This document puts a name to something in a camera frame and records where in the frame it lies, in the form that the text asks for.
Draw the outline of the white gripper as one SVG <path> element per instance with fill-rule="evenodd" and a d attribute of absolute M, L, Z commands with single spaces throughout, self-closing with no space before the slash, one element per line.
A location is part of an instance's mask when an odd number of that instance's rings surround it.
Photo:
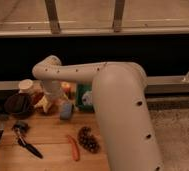
<path fill-rule="evenodd" d="M 38 107 L 41 107 L 45 113 L 47 113 L 52 106 L 52 102 L 49 100 L 57 100 L 61 98 L 61 105 L 69 103 L 70 100 L 66 94 L 63 93 L 61 83 L 57 80 L 42 80 L 41 86 L 44 91 L 42 99 L 37 103 Z"/>

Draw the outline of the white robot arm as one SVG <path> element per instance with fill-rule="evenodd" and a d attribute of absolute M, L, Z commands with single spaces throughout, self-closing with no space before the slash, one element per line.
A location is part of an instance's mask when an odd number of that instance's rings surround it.
<path fill-rule="evenodd" d="M 93 107 L 111 171 L 163 171 L 163 161 L 146 103 L 147 76 L 134 62 L 63 66 L 49 56 L 32 69 L 49 98 L 58 81 L 90 84 Z"/>

